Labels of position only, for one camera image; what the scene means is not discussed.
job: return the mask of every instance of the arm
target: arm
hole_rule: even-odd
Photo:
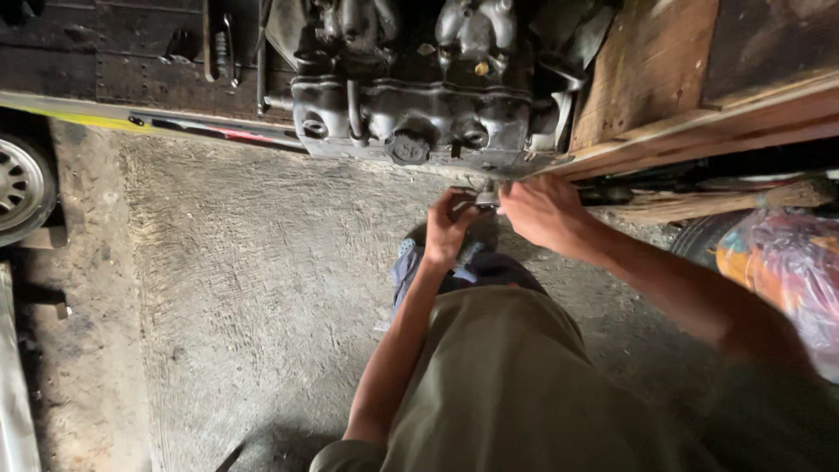
[[[515,231],[534,244],[612,272],[665,315],[727,357],[815,375],[795,328],[740,285],[597,221],[576,189],[555,176],[514,183],[501,195]]]
[[[396,318],[367,362],[344,439],[387,443],[423,348],[440,283],[454,267],[466,228],[478,215],[472,206],[454,214],[452,209],[470,199],[474,197],[467,190],[452,187],[429,209],[425,254]]]

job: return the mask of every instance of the colorful plastic bag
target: colorful plastic bag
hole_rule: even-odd
[[[839,222],[756,210],[717,245],[717,267],[779,308],[819,373],[839,383]]]

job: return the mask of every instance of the engine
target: engine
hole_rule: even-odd
[[[297,70],[274,102],[313,156],[511,176],[561,150],[571,94],[613,12],[592,2],[274,1],[268,40]]]

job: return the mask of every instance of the olive green shirt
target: olive green shirt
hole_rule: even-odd
[[[387,448],[338,441],[310,469],[839,470],[837,410],[819,385],[753,366],[733,380],[712,437],[689,437],[600,375],[547,296],[454,291],[437,297]]]

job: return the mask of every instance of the hand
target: hand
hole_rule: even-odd
[[[610,228],[580,204],[572,184],[543,174],[515,182],[499,192],[501,207],[516,233],[539,246],[568,257],[587,260],[595,242]]]
[[[466,229],[481,213],[474,201],[472,189],[451,186],[429,208],[423,261],[446,270],[455,266]]]

